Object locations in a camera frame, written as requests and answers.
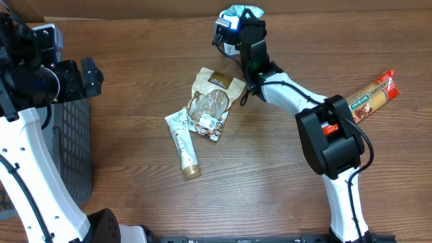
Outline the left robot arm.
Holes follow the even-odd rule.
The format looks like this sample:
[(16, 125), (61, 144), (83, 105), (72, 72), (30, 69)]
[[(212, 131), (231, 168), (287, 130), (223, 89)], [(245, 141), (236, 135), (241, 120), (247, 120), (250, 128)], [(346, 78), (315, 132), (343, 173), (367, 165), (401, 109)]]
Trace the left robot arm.
[(147, 243), (144, 226), (122, 225), (109, 209), (83, 213), (47, 149), (38, 109), (98, 96), (103, 83), (91, 58), (58, 60), (60, 38), (53, 25), (1, 13), (1, 182), (29, 242)]

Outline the teal snack bar wrapper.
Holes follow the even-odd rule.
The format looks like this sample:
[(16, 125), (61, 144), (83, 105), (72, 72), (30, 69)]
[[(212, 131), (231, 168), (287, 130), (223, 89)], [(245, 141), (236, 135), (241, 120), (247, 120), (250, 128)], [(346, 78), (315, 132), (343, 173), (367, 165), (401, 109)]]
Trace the teal snack bar wrapper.
[(249, 9), (252, 12), (252, 14), (257, 18), (260, 18), (261, 16), (264, 15), (264, 11), (261, 8), (254, 5), (232, 5), (231, 7), (226, 9), (223, 12), (223, 14), (227, 16), (240, 17), (247, 9)]

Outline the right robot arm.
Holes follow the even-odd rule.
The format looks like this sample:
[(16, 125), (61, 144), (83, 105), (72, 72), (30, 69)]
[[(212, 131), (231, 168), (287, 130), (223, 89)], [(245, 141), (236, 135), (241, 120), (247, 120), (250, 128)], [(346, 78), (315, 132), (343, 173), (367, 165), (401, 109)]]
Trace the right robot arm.
[(251, 8), (242, 11), (237, 31), (247, 93), (294, 116), (306, 162), (325, 183), (335, 241), (366, 242), (369, 229), (362, 215), (358, 176), (364, 170), (360, 157), (371, 142), (355, 124), (346, 99), (315, 94), (270, 61), (265, 21)]

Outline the white tube with gold cap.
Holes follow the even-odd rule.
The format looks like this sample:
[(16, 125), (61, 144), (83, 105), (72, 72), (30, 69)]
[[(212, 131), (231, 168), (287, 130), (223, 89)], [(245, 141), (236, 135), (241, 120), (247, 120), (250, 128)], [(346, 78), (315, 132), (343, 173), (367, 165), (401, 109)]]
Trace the white tube with gold cap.
[(201, 176), (198, 159), (190, 136), (187, 109), (182, 109), (165, 117), (169, 131), (181, 161), (184, 178), (192, 180)]

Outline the beige nut snack pouch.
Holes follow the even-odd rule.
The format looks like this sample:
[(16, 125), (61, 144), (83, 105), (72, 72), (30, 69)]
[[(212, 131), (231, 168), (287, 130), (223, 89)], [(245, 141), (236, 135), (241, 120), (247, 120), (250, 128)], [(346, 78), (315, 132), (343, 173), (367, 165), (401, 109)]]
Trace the beige nut snack pouch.
[(186, 106), (190, 131), (218, 141), (232, 103), (240, 97), (245, 86), (246, 83), (237, 78), (201, 68), (192, 84), (192, 98)]

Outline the orange spaghetti pasta packet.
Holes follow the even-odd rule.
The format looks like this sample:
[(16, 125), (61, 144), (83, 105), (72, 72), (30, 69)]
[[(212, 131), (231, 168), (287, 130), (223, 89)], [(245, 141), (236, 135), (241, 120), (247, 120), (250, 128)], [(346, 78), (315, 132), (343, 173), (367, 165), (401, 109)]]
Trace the orange spaghetti pasta packet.
[(400, 91), (393, 81), (394, 72), (384, 72), (374, 82), (346, 98), (356, 124), (399, 95)]

